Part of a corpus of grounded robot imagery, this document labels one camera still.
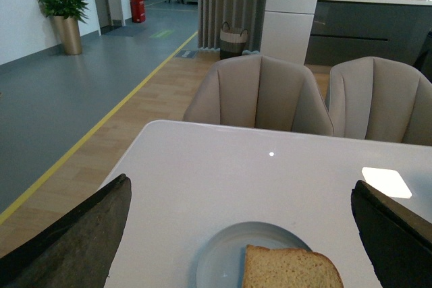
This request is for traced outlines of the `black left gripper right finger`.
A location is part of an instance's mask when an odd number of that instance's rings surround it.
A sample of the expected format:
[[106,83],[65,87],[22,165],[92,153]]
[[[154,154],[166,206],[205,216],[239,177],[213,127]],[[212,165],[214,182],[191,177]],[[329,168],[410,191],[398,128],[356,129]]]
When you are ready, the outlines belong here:
[[365,181],[351,193],[352,214],[382,287],[431,286],[431,223]]

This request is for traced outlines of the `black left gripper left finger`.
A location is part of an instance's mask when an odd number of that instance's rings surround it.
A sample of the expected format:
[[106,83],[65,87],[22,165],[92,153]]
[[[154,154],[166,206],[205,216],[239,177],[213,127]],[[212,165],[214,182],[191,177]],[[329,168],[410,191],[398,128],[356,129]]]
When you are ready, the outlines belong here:
[[130,209],[121,174],[1,258],[2,287],[104,287]]

